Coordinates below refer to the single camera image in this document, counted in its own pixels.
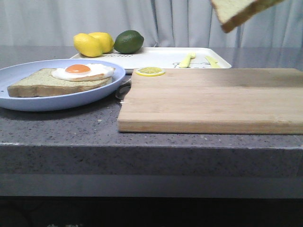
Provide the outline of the rear yellow lemon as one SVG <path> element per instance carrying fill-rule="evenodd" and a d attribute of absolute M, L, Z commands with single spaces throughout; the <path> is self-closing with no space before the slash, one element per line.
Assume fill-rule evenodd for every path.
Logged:
<path fill-rule="evenodd" d="M 89 35 L 100 41 L 103 53 L 107 54 L 112 52 L 114 47 L 114 40 L 109 33 L 94 32 L 94 33 L 89 33 Z"/>

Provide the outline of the white rectangular tray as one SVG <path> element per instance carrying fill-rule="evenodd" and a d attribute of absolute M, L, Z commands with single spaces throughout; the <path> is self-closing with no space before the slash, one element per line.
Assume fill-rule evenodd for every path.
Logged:
<path fill-rule="evenodd" d="M 196 57 L 190 61 L 190 68 L 211 68 L 209 62 L 205 58 L 206 56 L 215 59 L 221 68 L 231 67 L 230 63 L 209 48 L 143 47 L 134 54 L 121 54 L 114 50 L 111 53 L 92 58 L 92 60 L 118 64 L 126 71 L 132 72 L 134 68 L 148 66 L 155 66 L 163 69 L 177 68 L 179 63 L 189 53 L 196 54 Z"/>

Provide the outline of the grey curtain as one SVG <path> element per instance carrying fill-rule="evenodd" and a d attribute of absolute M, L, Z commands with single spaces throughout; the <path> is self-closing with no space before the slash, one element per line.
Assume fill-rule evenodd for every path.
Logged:
<path fill-rule="evenodd" d="M 2 45 L 71 46 L 78 33 L 136 30 L 146 47 L 303 45 L 303 3 L 287 0 L 224 33 L 207 0 L 3 0 Z"/>

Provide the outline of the lemon slice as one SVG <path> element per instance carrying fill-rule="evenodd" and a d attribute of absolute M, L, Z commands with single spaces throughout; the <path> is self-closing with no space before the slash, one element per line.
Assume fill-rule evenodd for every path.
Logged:
<path fill-rule="evenodd" d="M 142 67 L 136 69 L 135 72 L 140 76 L 155 77 L 165 74 L 165 70 L 159 67 Z"/>

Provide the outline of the fried egg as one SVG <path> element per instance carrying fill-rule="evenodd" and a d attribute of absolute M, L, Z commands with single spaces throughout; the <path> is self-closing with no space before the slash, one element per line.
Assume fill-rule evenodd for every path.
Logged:
<path fill-rule="evenodd" d="M 56 79 L 66 81 L 95 81 L 113 76 L 115 68 L 99 63 L 73 64 L 67 68 L 57 68 L 51 72 Z"/>

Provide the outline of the light blue plate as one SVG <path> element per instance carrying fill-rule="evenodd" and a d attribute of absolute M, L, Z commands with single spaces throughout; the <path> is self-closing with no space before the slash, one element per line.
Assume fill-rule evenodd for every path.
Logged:
<path fill-rule="evenodd" d="M 66 68 L 73 64 L 101 63 L 115 68 L 113 82 L 93 90 L 49 97 L 10 97 L 7 87 L 28 77 L 42 68 Z M 118 89 L 125 77 L 125 69 L 120 65 L 92 59 L 58 59 L 35 61 L 6 67 L 0 70 L 0 106 L 17 111 L 55 111 L 78 107 L 98 101 Z"/>

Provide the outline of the green lime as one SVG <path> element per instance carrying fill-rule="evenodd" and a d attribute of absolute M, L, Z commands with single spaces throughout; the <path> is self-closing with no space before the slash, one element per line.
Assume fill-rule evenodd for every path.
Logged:
<path fill-rule="evenodd" d="M 132 54 L 141 49 L 144 37 L 135 30 L 127 30 L 116 37 L 114 49 L 122 54 Z"/>

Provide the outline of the yellow plastic fork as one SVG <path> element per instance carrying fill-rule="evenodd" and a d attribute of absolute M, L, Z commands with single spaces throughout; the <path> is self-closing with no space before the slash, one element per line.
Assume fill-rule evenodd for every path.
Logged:
<path fill-rule="evenodd" d="M 188 68 L 190 65 L 190 61 L 196 57 L 195 52 L 188 53 L 185 58 L 179 63 L 179 68 Z"/>

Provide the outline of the front yellow lemon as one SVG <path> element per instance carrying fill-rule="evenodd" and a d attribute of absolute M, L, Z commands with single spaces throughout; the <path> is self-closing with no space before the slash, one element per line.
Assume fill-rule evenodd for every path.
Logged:
<path fill-rule="evenodd" d="M 87 57 L 99 57 L 103 54 L 101 42 L 86 33 L 79 33 L 73 37 L 75 49 Z"/>

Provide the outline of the yellow lemon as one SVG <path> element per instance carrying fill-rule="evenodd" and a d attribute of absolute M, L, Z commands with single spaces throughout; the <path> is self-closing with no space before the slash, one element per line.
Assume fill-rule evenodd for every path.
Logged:
<path fill-rule="evenodd" d="M 99 57 L 103 54 L 101 42 L 86 33 L 79 33 L 73 37 L 75 49 L 87 57 Z"/>
<path fill-rule="evenodd" d="M 89 33 L 89 35 L 100 41 L 103 53 L 107 54 L 112 52 L 114 47 L 114 40 L 109 33 L 94 32 L 94 33 Z"/>

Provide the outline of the yellow plastic knife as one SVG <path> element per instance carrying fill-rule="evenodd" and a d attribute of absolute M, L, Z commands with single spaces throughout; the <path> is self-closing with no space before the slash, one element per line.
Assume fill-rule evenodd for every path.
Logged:
<path fill-rule="evenodd" d="M 213 69 L 219 69 L 220 65 L 218 64 L 218 61 L 216 59 L 214 59 L 211 56 L 205 56 L 205 59 L 209 62 L 211 68 Z"/>

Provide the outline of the bread slice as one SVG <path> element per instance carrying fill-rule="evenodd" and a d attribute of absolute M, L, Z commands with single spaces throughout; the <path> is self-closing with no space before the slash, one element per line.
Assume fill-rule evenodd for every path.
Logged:
<path fill-rule="evenodd" d="M 43 68 L 7 87 L 10 97 L 47 97 L 74 94 L 103 87 L 112 77 L 94 81 L 67 81 L 54 78 L 54 69 Z"/>
<path fill-rule="evenodd" d="M 255 14 L 258 14 L 282 0 L 211 0 L 211 6 L 215 10 L 225 33 L 242 25 Z"/>

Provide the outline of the wooden cutting board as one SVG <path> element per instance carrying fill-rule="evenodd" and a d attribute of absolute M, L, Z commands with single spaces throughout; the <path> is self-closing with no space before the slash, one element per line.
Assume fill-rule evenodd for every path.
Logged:
<path fill-rule="evenodd" d="M 121 132 L 302 134 L 303 74 L 297 69 L 167 69 L 136 73 Z"/>

